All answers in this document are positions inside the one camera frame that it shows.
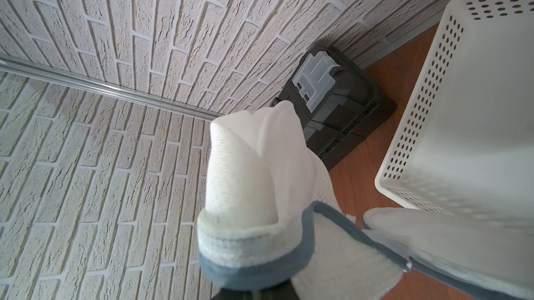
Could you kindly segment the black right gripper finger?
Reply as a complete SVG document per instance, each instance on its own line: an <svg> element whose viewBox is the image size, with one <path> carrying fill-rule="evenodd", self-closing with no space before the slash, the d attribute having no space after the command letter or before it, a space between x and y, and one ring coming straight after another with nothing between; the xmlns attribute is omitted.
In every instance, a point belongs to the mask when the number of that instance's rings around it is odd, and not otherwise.
<svg viewBox="0 0 534 300"><path fill-rule="evenodd" d="M299 300L290 281L263 290L235 291L220 289L211 300Z"/></svg>

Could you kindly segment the black plastic toolbox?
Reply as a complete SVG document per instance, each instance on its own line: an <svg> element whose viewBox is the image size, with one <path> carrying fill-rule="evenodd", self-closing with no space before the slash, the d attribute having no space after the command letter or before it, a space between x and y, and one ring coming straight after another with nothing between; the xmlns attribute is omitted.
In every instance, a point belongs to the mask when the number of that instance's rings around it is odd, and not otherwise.
<svg viewBox="0 0 534 300"><path fill-rule="evenodd" d="M307 147L333 169L395 113L379 84L335 47L314 44L271 104L293 104Z"/></svg>

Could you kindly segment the white perforated plastic basket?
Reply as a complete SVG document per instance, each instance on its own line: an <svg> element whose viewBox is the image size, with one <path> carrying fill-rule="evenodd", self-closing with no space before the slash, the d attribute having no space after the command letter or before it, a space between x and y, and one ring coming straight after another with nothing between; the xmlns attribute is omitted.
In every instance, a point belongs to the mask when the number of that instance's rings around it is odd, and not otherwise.
<svg viewBox="0 0 534 300"><path fill-rule="evenodd" d="M533 0L452 0L376 189L405 208L533 225Z"/></svg>

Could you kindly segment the left aluminium corner post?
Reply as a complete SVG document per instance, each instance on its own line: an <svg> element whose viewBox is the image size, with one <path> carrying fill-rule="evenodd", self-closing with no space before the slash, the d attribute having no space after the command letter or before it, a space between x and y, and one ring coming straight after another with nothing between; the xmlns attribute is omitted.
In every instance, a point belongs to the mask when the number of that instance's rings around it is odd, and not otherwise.
<svg viewBox="0 0 534 300"><path fill-rule="evenodd" d="M54 67L29 62L27 60L15 58L9 55L1 55L1 70L7 73L14 73L27 78L40 80L46 83L52 83L80 91L99 94L101 96L107 96L121 101L135 103L159 110L165 110L168 112L177 113L178 115L189 116L207 122L211 122L221 116L217 112L212 112L210 110L169 100L167 98L144 93L142 91L136 91L126 87L114 85L102 80L82 76L77 73L62 71Z"/></svg>

